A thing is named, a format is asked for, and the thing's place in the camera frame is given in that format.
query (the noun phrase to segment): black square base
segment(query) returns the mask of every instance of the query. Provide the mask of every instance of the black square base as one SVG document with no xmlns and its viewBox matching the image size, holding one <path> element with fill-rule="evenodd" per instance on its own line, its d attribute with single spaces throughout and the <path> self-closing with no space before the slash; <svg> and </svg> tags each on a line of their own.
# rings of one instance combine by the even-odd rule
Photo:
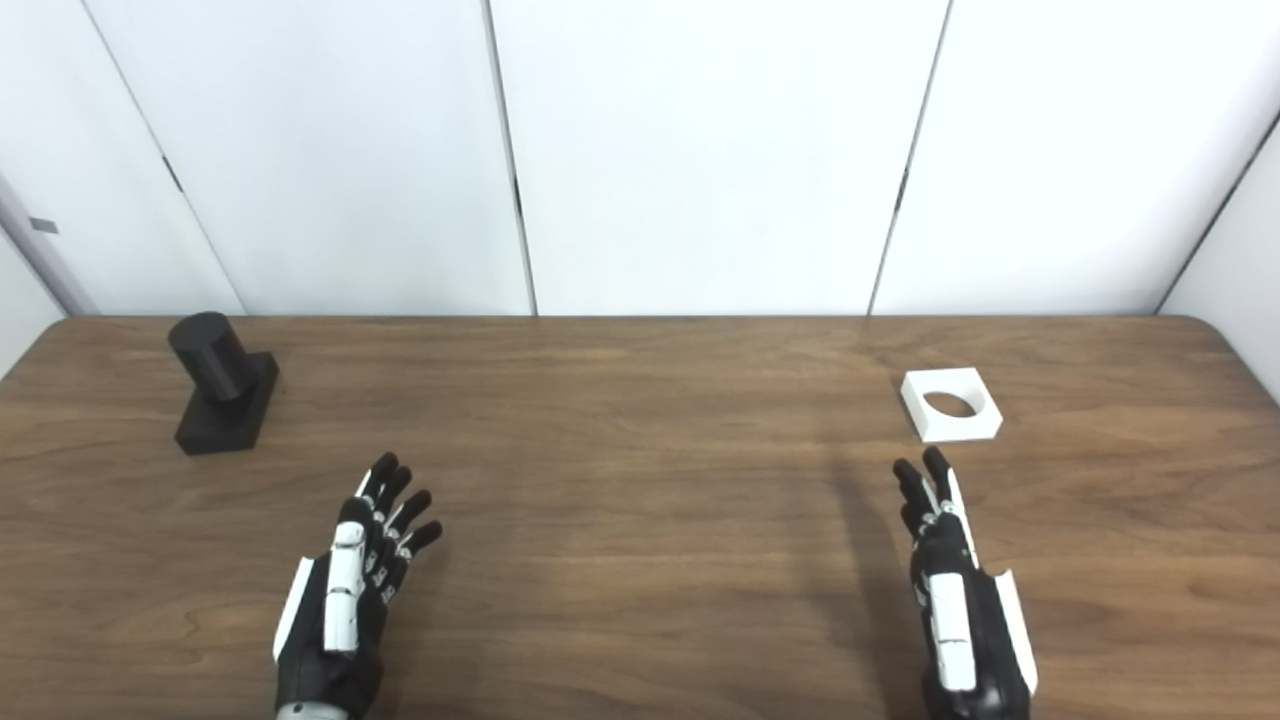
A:
<svg viewBox="0 0 1280 720">
<path fill-rule="evenodd" d="M 173 436 L 187 455 L 233 452 L 252 450 L 257 445 L 257 432 L 266 416 L 266 405 L 280 374 L 270 352 L 250 352 L 248 363 L 257 372 L 259 380 L 243 397 L 227 402 L 214 402 L 196 391 L 182 415 L 178 432 Z"/>
</svg>

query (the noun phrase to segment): white wall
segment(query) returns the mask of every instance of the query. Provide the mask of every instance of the white wall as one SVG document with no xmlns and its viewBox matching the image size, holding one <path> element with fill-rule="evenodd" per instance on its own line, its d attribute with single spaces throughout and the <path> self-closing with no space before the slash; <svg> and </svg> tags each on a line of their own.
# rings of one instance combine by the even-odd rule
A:
<svg viewBox="0 0 1280 720">
<path fill-rule="evenodd" d="M 874 313 L 1155 310 L 1277 109 L 1274 0 L 956 0 Z"/>
<path fill-rule="evenodd" d="M 0 231 L 0 378 L 63 311 Z"/>
<path fill-rule="evenodd" d="M 242 311 L 77 0 L 0 0 L 0 177 L 76 310 Z"/>
<path fill-rule="evenodd" d="M 1280 398 L 1280 133 L 1258 154 L 1161 309 L 1222 332 Z"/>
<path fill-rule="evenodd" d="M 945 0 L 493 0 L 538 307 L 863 314 Z"/>
<path fill-rule="evenodd" d="M 480 0 L 90 0 L 253 314 L 527 314 Z"/>
</svg>

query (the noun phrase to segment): circular hole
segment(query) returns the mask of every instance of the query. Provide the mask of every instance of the circular hole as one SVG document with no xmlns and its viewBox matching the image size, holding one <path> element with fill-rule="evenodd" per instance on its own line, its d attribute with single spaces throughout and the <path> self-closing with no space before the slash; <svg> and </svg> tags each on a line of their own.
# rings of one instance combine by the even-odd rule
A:
<svg viewBox="0 0 1280 720">
<path fill-rule="evenodd" d="M 973 418 L 978 414 L 964 398 L 948 392 L 927 392 L 924 393 L 924 401 L 938 413 L 951 415 L 952 418 Z"/>
</svg>

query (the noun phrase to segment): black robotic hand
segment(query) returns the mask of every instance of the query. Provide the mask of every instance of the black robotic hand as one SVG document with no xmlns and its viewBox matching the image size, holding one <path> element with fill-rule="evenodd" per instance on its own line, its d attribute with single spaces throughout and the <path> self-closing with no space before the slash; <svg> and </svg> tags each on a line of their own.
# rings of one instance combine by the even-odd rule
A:
<svg viewBox="0 0 1280 720">
<path fill-rule="evenodd" d="M 360 720 L 374 703 L 387 605 L 413 555 L 443 534 L 434 520 L 408 529 L 431 505 L 425 489 L 390 511 L 411 479 L 383 455 L 342 505 L 329 552 L 298 564 L 275 630 L 278 719 Z"/>
<path fill-rule="evenodd" d="M 1027 720 L 1038 676 L 1014 575 L 992 578 L 979 566 L 960 484 L 937 447 L 924 451 L 924 465 L 936 491 L 906 460 L 893 474 L 915 541 L 911 585 L 929 641 L 929 717 Z"/>
</svg>

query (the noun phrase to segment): white square block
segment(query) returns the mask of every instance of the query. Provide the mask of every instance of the white square block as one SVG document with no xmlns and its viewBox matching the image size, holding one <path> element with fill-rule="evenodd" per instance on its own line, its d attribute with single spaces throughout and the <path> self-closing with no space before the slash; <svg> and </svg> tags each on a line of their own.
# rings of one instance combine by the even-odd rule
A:
<svg viewBox="0 0 1280 720">
<path fill-rule="evenodd" d="M 924 396 L 931 392 L 954 395 L 973 407 L 970 418 L 955 418 L 934 410 Z M 902 378 L 902 400 L 915 421 L 915 432 L 924 442 L 961 442 L 991 439 L 1000 430 L 1005 416 L 987 392 L 977 368 L 946 370 L 911 370 Z"/>
</svg>

